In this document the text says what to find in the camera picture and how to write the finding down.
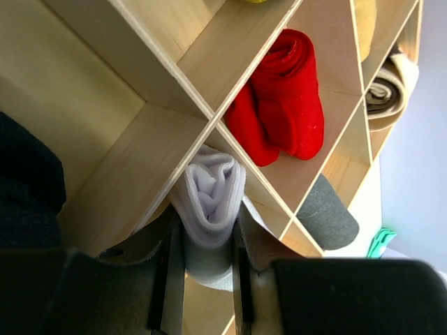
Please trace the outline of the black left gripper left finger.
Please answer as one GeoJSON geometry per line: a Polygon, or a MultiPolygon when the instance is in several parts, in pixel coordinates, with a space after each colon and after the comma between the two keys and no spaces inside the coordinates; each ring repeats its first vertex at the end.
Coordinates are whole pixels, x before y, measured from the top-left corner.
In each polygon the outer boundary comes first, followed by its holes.
{"type": "Polygon", "coordinates": [[[97,258],[72,253],[64,279],[63,334],[181,334],[184,260],[172,205],[97,258]]]}

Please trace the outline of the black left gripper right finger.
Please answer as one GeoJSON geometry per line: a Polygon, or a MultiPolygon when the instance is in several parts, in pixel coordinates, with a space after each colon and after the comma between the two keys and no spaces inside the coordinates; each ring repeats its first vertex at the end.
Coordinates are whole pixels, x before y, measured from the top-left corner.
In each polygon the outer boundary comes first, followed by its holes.
{"type": "Polygon", "coordinates": [[[277,265],[300,257],[261,226],[242,204],[232,231],[237,334],[284,334],[277,265]]]}

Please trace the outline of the white sock black stripes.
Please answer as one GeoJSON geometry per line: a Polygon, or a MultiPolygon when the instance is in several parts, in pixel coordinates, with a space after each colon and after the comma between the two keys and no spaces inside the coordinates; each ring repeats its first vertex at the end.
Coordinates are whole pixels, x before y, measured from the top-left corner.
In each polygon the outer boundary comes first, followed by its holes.
{"type": "Polygon", "coordinates": [[[231,235],[240,207],[264,225],[244,193],[246,177],[233,156],[203,145],[168,194],[184,227],[186,272],[205,287],[233,291],[231,235]]]}

